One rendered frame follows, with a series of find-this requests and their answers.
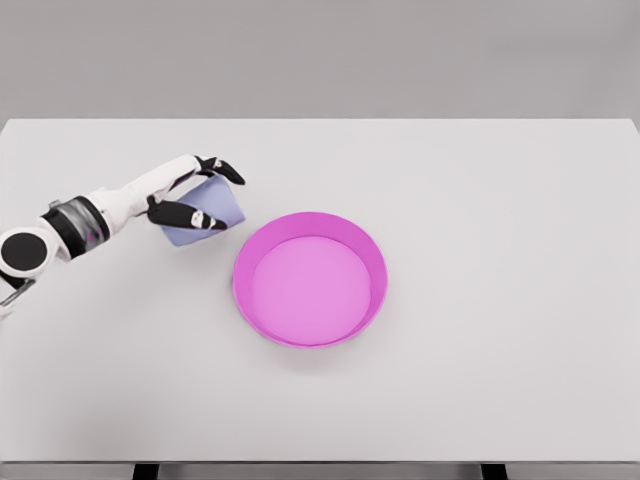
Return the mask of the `lavender cup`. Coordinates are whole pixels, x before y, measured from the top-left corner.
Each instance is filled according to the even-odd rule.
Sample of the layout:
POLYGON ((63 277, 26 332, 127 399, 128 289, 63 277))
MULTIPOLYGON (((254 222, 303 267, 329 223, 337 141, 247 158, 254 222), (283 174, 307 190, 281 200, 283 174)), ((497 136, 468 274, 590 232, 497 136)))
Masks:
MULTIPOLYGON (((202 210, 212 218, 221 220, 229 228, 244 222, 246 217, 232 189, 224 177, 211 177, 177 199, 180 203, 202 210)), ((161 227, 164 235, 176 247, 181 247, 210 238, 218 230, 183 229, 161 227)))

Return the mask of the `pink round plate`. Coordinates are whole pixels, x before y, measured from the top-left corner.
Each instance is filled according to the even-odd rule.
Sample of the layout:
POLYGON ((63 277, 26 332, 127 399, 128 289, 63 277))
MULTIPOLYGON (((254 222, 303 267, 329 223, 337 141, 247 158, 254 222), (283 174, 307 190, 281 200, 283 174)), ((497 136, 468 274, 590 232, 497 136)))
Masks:
POLYGON ((317 349, 362 333, 389 284, 374 239, 342 217, 300 212, 257 230, 240 250, 232 288, 239 312, 263 337, 317 349))

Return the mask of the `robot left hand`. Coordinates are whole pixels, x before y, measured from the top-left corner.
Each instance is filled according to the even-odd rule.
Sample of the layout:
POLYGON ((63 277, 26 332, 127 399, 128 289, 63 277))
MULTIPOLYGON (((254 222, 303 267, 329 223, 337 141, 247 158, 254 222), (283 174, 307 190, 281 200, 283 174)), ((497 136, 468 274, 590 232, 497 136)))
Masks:
POLYGON ((215 219, 201 209, 166 200, 172 189, 198 175, 207 178, 222 176, 235 185, 245 184, 245 179, 225 160, 183 155, 138 177, 122 189, 131 197, 129 216, 145 215, 151 223, 160 226, 226 230, 228 225, 224 221, 215 219))

